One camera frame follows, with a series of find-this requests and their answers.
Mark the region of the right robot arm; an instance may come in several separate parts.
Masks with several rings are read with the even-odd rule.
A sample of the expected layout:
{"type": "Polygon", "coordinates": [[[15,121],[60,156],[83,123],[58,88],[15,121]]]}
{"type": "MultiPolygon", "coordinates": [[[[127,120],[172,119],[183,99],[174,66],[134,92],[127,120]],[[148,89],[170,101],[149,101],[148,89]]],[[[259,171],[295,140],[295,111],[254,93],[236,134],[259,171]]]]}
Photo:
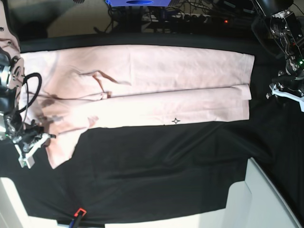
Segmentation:
{"type": "Polygon", "coordinates": [[[19,154],[22,168],[32,168],[35,161],[33,155],[49,139],[55,135],[48,134],[35,121],[25,123],[22,112],[36,100],[42,86],[39,73],[28,76],[24,74],[24,59],[20,56],[20,46],[17,36],[11,31],[8,7],[4,0],[0,2],[0,140],[12,143],[19,154]],[[26,105],[19,108],[21,89],[28,85],[28,80],[36,77],[38,87],[32,99],[26,100],[26,105]]]}

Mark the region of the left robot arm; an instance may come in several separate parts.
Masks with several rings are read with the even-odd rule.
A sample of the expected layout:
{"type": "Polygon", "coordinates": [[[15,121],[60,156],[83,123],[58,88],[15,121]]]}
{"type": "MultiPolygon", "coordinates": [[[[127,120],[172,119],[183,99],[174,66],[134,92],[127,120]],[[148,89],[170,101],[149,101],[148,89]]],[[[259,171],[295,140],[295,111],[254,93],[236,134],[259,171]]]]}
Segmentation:
{"type": "Polygon", "coordinates": [[[257,14],[284,56],[284,71],[272,79],[266,96],[289,98],[304,110],[304,32],[303,24],[290,7],[292,0],[253,0],[257,14]]]}

